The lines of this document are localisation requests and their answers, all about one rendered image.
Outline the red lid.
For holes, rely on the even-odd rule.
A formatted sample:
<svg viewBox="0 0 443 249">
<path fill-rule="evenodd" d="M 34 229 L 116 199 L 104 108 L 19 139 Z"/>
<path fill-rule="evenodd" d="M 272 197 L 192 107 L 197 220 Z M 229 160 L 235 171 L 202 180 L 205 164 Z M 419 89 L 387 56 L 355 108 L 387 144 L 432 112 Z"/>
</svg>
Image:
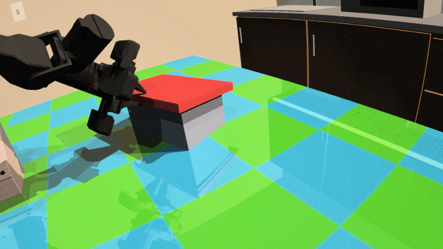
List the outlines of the red lid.
<svg viewBox="0 0 443 249">
<path fill-rule="evenodd" d="M 233 82 L 162 74 L 138 83 L 146 90 L 134 90 L 130 101 L 152 107 L 184 112 L 233 90 Z"/>
</svg>

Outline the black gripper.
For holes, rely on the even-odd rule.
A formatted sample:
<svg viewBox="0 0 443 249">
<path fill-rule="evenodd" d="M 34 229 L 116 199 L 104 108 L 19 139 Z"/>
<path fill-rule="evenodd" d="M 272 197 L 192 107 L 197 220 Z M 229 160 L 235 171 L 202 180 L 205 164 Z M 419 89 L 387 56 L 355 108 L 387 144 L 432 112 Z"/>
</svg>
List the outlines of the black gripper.
<svg viewBox="0 0 443 249">
<path fill-rule="evenodd" d="M 116 62 L 118 55 L 121 55 L 133 61 L 136 59 L 139 49 L 140 44 L 134 40 L 118 40 L 115 42 L 110 58 Z M 108 112 L 119 114 L 122 108 L 142 106 L 143 104 L 134 101 L 124 101 L 117 97 L 113 97 L 112 99 L 106 98 L 93 89 L 93 81 L 99 81 L 102 74 L 99 66 L 100 64 L 96 62 L 92 62 L 92 64 L 89 65 L 85 81 L 77 89 L 102 98 L 99 110 L 91 110 L 87 126 L 98 134 L 109 136 L 111 135 L 115 120 L 112 115 L 108 115 Z"/>
</svg>

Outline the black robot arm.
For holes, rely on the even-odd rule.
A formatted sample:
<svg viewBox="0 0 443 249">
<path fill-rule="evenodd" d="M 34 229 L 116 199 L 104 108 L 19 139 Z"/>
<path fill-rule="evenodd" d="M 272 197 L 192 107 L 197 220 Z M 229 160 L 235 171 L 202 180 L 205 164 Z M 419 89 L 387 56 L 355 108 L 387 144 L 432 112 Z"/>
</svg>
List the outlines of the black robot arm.
<svg viewBox="0 0 443 249">
<path fill-rule="evenodd" d="M 65 37 L 59 30 L 36 36 L 0 35 L 0 76 L 26 90 L 46 88 L 54 81 L 77 89 L 85 81 L 89 65 L 114 35 L 112 27 L 95 14 L 76 19 Z M 51 59 L 46 49 L 49 44 Z M 130 101 L 138 83 L 135 65 L 121 55 L 112 65 L 101 63 L 102 74 L 92 88 L 106 98 Z"/>
</svg>

